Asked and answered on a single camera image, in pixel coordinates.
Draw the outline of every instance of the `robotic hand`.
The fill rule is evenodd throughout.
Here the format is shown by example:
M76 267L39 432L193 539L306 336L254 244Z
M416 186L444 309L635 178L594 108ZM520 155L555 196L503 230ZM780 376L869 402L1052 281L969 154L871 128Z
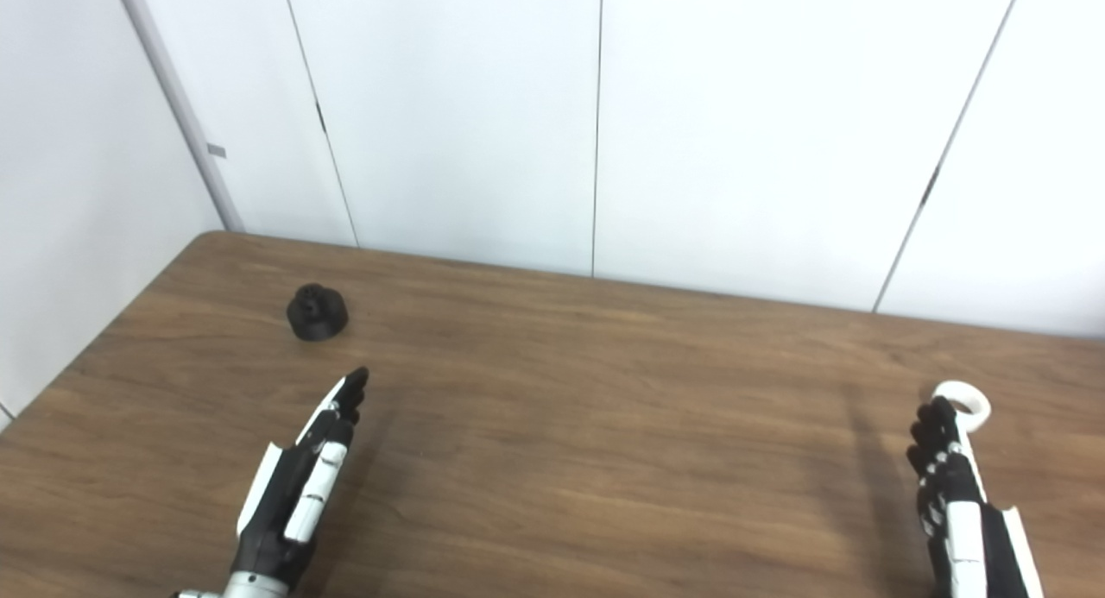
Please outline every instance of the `robotic hand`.
M285 598L315 552L315 527L330 496L360 418L368 369L330 389L295 445L269 443L238 516L238 553L221 598ZM180 591L178 598L220 598Z
M956 410L951 402L970 412ZM917 512L928 535L937 598L1043 598L1021 515L987 503L968 434L990 402L967 382L947 381L917 410L906 455L917 471Z

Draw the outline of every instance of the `wooden table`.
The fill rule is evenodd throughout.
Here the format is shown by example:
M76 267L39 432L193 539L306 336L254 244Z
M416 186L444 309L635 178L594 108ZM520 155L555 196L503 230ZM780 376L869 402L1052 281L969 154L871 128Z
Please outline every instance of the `wooden table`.
M0 596L220 590L265 444L361 364L299 596L926 596L904 450L947 378L1049 597L1105 591L1105 345L214 233L0 434Z

